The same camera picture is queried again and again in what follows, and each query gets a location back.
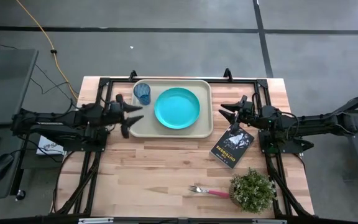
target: blue plastic cup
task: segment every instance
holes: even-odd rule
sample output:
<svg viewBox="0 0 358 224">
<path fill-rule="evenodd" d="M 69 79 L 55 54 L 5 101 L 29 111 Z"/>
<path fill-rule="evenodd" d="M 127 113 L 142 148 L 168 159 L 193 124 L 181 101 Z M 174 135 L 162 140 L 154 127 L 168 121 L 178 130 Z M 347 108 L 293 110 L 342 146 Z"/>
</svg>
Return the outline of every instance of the blue plastic cup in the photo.
<svg viewBox="0 0 358 224">
<path fill-rule="evenodd" d="M 150 87 L 148 84 L 140 83 L 135 86 L 134 94 L 142 105 L 150 104 Z"/>
</svg>

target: beige tray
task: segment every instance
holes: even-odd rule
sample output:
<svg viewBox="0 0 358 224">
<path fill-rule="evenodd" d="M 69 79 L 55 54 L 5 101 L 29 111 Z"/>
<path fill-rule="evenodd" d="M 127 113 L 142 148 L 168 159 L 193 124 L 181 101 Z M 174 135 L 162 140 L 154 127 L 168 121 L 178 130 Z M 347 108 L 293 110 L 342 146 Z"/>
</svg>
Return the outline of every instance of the beige tray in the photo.
<svg viewBox="0 0 358 224">
<path fill-rule="evenodd" d="M 137 84 L 146 83 L 151 88 L 151 103 L 141 105 L 132 91 L 132 105 L 143 106 L 142 110 L 131 113 L 131 116 L 144 115 L 144 118 L 136 122 L 129 132 L 140 138 L 205 138 L 213 129 L 212 94 L 211 87 L 202 80 L 141 80 Z M 185 129 L 170 129 L 161 124 L 154 114 L 154 103 L 158 96 L 167 89 L 182 87 L 192 91 L 200 102 L 200 115 L 197 121 Z"/>
</svg>

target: red fork handle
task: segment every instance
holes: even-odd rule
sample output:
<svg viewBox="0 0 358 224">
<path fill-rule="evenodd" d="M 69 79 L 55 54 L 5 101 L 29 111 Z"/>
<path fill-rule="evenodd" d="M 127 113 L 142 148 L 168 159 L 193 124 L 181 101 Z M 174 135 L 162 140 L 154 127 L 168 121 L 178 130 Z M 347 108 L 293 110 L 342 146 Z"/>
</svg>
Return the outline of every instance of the red fork handle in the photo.
<svg viewBox="0 0 358 224">
<path fill-rule="evenodd" d="M 215 190 L 209 190 L 208 193 L 220 196 L 222 198 L 229 198 L 229 193 L 225 193 L 225 192 L 218 192 L 218 191 L 215 191 Z"/>
</svg>

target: potted plant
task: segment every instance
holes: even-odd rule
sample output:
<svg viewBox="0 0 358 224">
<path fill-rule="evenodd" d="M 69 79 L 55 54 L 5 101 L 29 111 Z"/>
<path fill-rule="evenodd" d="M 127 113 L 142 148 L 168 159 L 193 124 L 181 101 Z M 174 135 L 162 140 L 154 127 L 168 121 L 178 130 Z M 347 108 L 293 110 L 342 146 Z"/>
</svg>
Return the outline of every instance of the potted plant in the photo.
<svg viewBox="0 0 358 224">
<path fill-rule="evenodd" d="M 275 198 L 273 183 L 251 168 L 247 175 L 235 175 L 230 182 L 230 199 L 244 212 L 261 213 Z"/>
</svg>

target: teal plate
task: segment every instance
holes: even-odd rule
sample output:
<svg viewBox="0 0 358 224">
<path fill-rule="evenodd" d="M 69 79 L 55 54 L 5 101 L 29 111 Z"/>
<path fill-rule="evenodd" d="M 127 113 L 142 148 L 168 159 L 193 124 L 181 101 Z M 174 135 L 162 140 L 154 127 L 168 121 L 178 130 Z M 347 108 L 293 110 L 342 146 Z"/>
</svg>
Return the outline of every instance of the teal plate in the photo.
<svg viewBox="0 0 358 224">
<path fill-rule="evenodd" d="M 154 104 L 158 121 L 172 129 L 183 129 L 192 125 L 200 115 L 197 96 L 184 88 L 165 90 Z"/>
</svg>

